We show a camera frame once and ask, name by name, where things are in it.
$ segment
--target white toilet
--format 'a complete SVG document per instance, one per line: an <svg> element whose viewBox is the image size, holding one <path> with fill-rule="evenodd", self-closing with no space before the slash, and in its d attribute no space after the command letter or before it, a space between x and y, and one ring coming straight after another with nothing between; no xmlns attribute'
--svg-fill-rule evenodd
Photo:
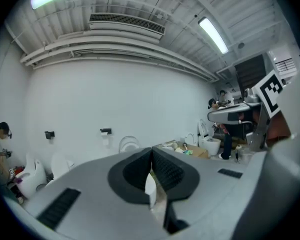
<svg viewBox="0 0 300 240"><path fill-rule="evenodd" d="M51 171L53 173L53 180L51 180L47 184L47 186L52 184L52 182L54 182L57 178L69 172L70 167L73 165L74 163L72 161L67 160L64 155L60 153L53 154L51 160Z"/></svg>
<svg viewBox="0 0 300 240"><path fill-rule="evenodd" d="M37 188L47 183L46 173L42 163L35 159L30 153L26 154L26 166L24 170L16 175L22 182L16 186L27 199L30 199Z"/></svg>
<svg viewBox="0 0 300 240"><path fill-rule="evenodd" d="M205 121L202 119L198 123L200 137L199 137L199 147L208 150L208 156L215 156L218 154L221 140L217 138L212 138L209 135L209 131L205 124Z"/></svg>

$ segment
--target white wall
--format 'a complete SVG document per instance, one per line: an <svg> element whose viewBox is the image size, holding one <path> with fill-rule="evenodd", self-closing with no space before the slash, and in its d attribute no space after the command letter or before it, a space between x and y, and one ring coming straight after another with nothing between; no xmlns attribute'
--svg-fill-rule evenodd
<svg viewBox="0 0 300 240"><path fill-rule="evenodd" d="M271 49L271 51L273 52L273 55L275 57L275 63L282 62L291 58L290 51L286 44L275 47Z"/></svg>
<svg viewBox="0 0 300 240"><path fill-rule="evenodd" d="M80 164L118 153L127 135L149 147L196 134L214 92L194 77L144 64L76 61L41 68L28 89L29 148L49 171L57 151ZM113 131L108 149L100 135L104 127ZM55 131L54 140L44 131Z"/></svg>
<svg viewBox="0 0 300 240"><path fill-rule="evenodd" d="M289 42L287 45L289 53L294 61L296 70L300 70L300 49L295 41Z"/></svg>
<svg viewBox="0 0 300 240"><path fill-rule="evenodd" d="M10 167L25 165L28 145L25 134L25 97L32 70L20 64L21 49L12 43L3 28L0 31L0 122L7 122L12 139L1 140L1 146L12 151Z"/></svg>
<svg viewBox="0 0 300 240"><path fill-rule="evenodd" d="M279 75L275 61L273 60L271 55L268 52L265 52L262 54L262 57L264 62L265 73L269 74L272 70L274 70Z"/></svg>

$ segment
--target ceiling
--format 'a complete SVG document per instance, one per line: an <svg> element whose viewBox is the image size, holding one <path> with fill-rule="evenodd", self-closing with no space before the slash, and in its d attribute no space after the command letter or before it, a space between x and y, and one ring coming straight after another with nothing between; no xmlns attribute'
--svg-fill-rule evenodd
<svg viewBox="0 0 300 240"><path fill-rule="evenodd" d="M26 54L59 36L89 30L91 13L120 13L164 25L159 46L212 73L276 44L283 17L275 0L55 0L33 10L21 0L6 19L12 38ZM198 21L215 25L229 52L221 54Z"/></svg>

